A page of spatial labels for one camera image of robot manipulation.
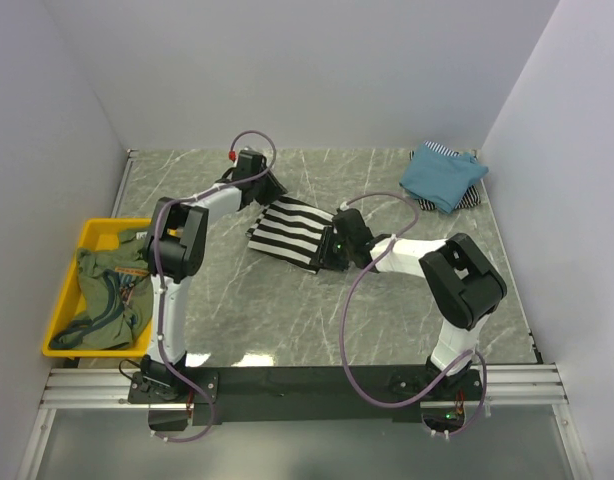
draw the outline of white wall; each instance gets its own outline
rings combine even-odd
[[[480,147],[557,0],[45,0],[124,145]]]
[[[483,158],[538,344],[614,480],[614,0],[561,0]]]
[[[125,156],[41,1],[0,0],[0,480],[36,416],[81,224],[109,214]]]

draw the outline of gray marble surface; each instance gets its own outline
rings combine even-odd
[[[289,194],[334,212],[343,200],[363,192],[400,191],[398,179],[409,161],[402,149],[280,150],[275,174]],[[161,196],[204,190],[230,166],[224,150],[141,151],[134,160],[118,215],[151,217]],[[405,236],[472,236],[509,287],[507,298],[481,335],[481,349],[493,363],[535,363],[517,292],[488,199],[445,215],[422,212]],[[391,198],[358,203],[377,234],[393,232],[411,217]],[[257,205],[223,218],[208,234],[204,264],[194,277],[186,338],[192,358],[208,365],[336,365],[341,307],[356,268],[347,273],[306,273],[246,247],[246,229]],[[349,312],[346,345],[355,364],[422,363],[432,351],[441,315],[424,279],[401,274],[369,275]]]

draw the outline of black and white striped garment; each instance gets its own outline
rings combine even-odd
[[[282,196],[265,207],[247,230],[247,246],[317,273],[316,250],[331,219],[330,213]]]
[[[429,147],[432,151],[440,153],[441,155],[449,155],[452,157],[457,157],[458,155],[460,155],[458,152],[455,152],[441,145],[440,143],[425,142],[425,145]],[[414,156],[414,153],[415,152],[411,152],[409,154],[410,160]],[[425,200],[424,198],[419,198],[418,204],[420,205],[421,210],[425,210],[425,211],[436,210],[436,205],[433,202],[430,202],[429,200]],[[476,187],[472,185],[471,187],[467,189],[467,191],[465,192],[465,195],[463,195],[463,198],[460,200],[458,205],[456,205],[456,208],[471,208],[471,207],[475,207],[476,205],[480,205],[480,195],[478,194],[478,190],[476,189]]]

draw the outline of blue cloth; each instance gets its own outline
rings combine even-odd
[[[456,155],[442,145],[427,143],[416,149],[400,186],[412,197],[429,200],[441,211],[451,213],[467,189],[487,172],[489,169],[479,165],[470,153]]]

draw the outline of green garment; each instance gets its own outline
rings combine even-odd
[[[78,284],[87,302],[51,341],[55,350],[117,350],[131,347],[149,324],[153,291],[141,249],[146,229],[118,234],[116,250],[76,251]]]

